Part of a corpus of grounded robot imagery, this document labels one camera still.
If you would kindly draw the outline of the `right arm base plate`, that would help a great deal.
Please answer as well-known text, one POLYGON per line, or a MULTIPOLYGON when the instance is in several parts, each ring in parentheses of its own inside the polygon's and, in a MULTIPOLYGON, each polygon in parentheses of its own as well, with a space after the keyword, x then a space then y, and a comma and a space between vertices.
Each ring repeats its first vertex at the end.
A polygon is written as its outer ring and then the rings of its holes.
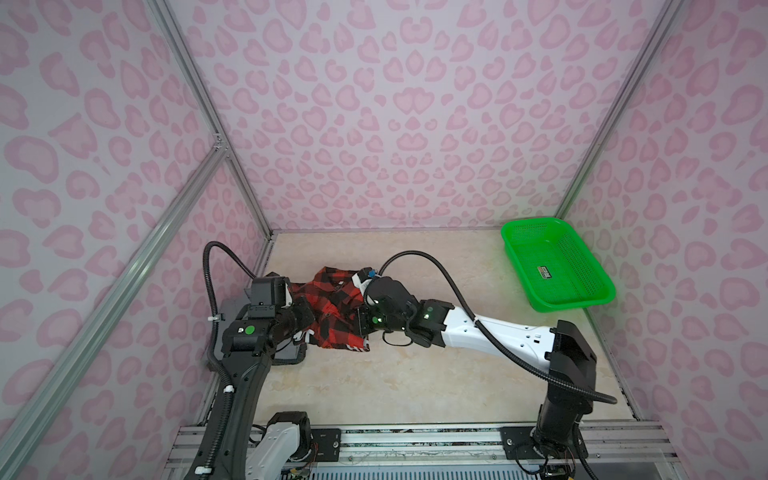
POLYGON ((589 456, 586 442, 580 433, 577 436, 568 433, 564 443, 557 443, 536 440, 533 431, 534 428, 531 426, 500 429, 501 444, 507 460, 543 462, 544 460, 578 460, 579 456, 585 458, 589 456))

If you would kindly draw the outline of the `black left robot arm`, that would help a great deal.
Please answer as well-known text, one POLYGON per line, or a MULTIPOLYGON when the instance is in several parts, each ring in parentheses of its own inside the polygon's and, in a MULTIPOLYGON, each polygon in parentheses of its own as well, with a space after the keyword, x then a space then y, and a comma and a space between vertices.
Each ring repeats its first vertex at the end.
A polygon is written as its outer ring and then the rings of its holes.
POLYGON ((253 318, 250 309, 222 334, 217 394, 187 479, 244 479, 252 421, 277 347, 315 320, 305 300, 278 308, 271 318, 253 318))

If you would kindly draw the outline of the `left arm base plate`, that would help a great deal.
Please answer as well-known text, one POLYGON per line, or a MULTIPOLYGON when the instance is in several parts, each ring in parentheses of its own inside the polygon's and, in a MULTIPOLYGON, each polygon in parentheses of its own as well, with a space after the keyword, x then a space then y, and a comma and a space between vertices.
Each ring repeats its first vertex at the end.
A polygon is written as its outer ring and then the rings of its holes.
POLYGON ((342 431, 339 428, 313 428, 305 436, 307 451, 299 457, 301 463, 338 462, 342 431))

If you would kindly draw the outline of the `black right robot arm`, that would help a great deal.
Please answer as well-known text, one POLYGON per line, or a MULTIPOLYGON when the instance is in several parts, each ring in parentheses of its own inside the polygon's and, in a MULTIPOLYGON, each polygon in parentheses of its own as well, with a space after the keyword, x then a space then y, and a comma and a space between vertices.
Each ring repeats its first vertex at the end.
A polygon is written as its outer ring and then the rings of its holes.
POLYGON ((513 324, 472 317, 465 309, 439 300, 366 300, 359 310, 361 330, 401 332, 411 343, 429 348, 463 348, 501 356, 547 383, 535 426, 511 446, 534 458, 581 453, 573 428, 596 403, 616 398, 596 389, 597 357, 578 327, 560 320, 554 327, 513 324))

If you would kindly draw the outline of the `red black plaid shirt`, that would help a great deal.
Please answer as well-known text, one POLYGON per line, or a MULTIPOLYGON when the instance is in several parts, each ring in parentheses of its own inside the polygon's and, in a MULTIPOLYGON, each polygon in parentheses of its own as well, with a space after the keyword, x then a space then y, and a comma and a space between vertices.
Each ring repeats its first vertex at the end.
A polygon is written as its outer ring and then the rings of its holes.
POLYGON ((371 279, 371 271, 370 267, 344 270, 326 266, 312 280, 291 284, 292 298, 306 300, 314 316, 303 333, 307 343, 323 349, 370 350, 359 310, 363 307, 363 284, 371 279))

